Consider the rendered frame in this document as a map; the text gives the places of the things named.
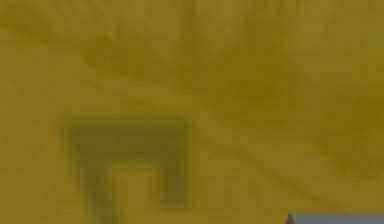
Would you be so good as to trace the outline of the blue-grey flat furniture top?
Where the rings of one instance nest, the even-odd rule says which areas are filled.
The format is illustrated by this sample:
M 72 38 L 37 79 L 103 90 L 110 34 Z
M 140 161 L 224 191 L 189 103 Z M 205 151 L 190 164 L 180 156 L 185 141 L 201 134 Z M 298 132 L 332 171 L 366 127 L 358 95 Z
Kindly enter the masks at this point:
M 286 224 L 384 224 L 384 215 L 290 214 Z

